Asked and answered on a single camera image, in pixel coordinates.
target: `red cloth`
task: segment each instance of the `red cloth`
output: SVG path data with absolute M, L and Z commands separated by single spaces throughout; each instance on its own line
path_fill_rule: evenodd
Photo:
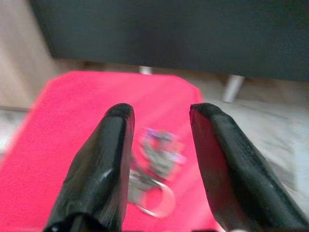
M 190 105 L 200 91 L 171 75 L 114 72 L 70 72 L 50 81 L 28 114 L 0 168 L 0 231 L 41 231 L 68 168 L 108 108 L 120 102 L 133 106 L 133 151 L 144 128 L 169 131 L 185 145 L 187 162 L 171 181 L 176 208 L 164 219 L 129 204 L 123 230 L 188 232 L 213 228 L 191 134 Z

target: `white leg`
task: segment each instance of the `white leg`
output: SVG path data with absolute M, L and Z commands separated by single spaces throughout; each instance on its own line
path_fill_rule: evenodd
M 140 73 L 145 75 L 151 75 L 151 67 L 140 66 Z
M 225 92 L 223 95 L 224 102 L 233 102 L 241 84 L 245 78 L 243 76 L 230 75 L 228 78 L 227 85 L 225 87 Z

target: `floor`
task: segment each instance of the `floor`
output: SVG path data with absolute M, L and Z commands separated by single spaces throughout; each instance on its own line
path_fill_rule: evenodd
M 99 63 L 87 63 L 85 69 L 139 71 L 138 66 Z M 169 69 L 153 69 L 153 73 L 187 80 L 202 91 L 204 101 L 230 114 L 309 216 L 309 83 L 246 78 L 236 100 L 224 103 L 225 75 Z M 0 109 L 0 154 L 25 115 Z

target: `red mat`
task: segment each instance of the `red mat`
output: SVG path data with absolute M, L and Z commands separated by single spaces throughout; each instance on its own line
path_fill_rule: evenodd
M 0 231 L 42 231 L 74 155 L 108 108 L 126 102 L 135 111 L 133 151 L 144 167 L 144 128 L 169 131 L 185 145 L 187 162 L 165 182 L 176 208 L 163 219 L 129 204 L 123 230 L 189 232 L 217 229 L 210 212 L 191 134 L 189 110 L 200 91 L 171 75 L 70 72 L 50 81 L 34 104 L 0 167 Z

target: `beige wall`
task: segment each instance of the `beige wall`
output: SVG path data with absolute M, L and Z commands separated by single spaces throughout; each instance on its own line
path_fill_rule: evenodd
M 82 62 L 52 59 L 26 0 L 0 0 L 0 106 L 29 108 L 44 84 Z

